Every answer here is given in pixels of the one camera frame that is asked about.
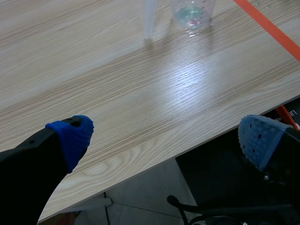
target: floor tile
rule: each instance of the floor tile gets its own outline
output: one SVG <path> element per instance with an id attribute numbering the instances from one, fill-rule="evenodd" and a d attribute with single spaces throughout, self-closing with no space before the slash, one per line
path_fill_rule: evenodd
<path id="1" fill-rule="evenodd" d="M 196 204 L 175 159 L 128 180 L 123 204 L 181 217 L 178 209 L 167 202 L 169 195 L 181 203 Z M 187 213 L 189 219 L 195 216 Z"/>
<path id="2" fill-rule="evenodd" d="M 123 203 L 125 197 L 127 183 L 117 185 L 106 191 L 106 197 L 111 198 L 114 203 Z"/>
<path id="3" fill-rule="evenodd" d="M 183 225 L 181 218 L 123 206 L 119 225 Z"/>
<path id="4" fill-rule="evenodd" d="M 118 225 L 122 205 L 112 204 L 107 207 L 108 217 L 111 225 Z M 107 217 L 105 207 L 92 210 L 84 210 L 75 219 L 75 225 L 106 225 Z"/>

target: wooden table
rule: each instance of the wooden table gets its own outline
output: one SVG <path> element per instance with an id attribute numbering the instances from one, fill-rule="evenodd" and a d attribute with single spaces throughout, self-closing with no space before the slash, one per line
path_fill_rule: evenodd
<path id="1" fill-rule="evenodd" d="M 257 7 L 300 45 L 300 1 Z M 161 0 L 144 40 L 142 8 L 141 0 L 0 1 L 0 149 L 74 114 L 95 124 L 41 220 L 300 94 L 300 63 L 232 0 L 217 0 L 213 26 L 193 38 Z"/>

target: blue gripper pad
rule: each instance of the blue gripper pad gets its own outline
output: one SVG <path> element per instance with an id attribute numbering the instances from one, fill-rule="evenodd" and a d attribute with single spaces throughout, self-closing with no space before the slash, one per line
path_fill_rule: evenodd
<path id="1" fill-rule="evenodd" d="M 72 172 L 84 155 L 94 132 L 93 121 L 89 117 L 78 115 L 72 118 L 76 117 L 82 118 L 82 122 L 78 127 L 63 121 L 55 121 L 45 126 L 55 130 L 60 139 L 60 146 L 67 163 L 68 173 Z"/>
<path id="2" fill-rule="evenodd" d="M 240 146 L 245 156 L 259 171 L 271 159 L 282 135 L 292 126 L 258 115 L 244 117 L 239 126 Z"/>

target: clear plastic bottle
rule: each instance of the clear plastic bottle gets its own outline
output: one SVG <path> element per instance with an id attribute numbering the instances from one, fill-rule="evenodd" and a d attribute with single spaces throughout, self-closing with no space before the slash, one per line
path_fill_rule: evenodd
<path id="1" fill-rule="evenodd" d="M 175 21 L 191 35 L 210 25 L 215 0 L 170 0 Z"/>

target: orange tape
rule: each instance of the orange tape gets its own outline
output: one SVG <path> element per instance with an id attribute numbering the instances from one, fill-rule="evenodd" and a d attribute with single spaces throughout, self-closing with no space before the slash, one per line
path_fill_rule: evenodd
<path id="1" fill-rule="evenodd" d="M 293 42 L 284 32 L 275 26 L 257 8 L 247 0 L 234 0 L 246 13 L 277 40 L 293 57 L 300 61 L 300 47 Z"/>

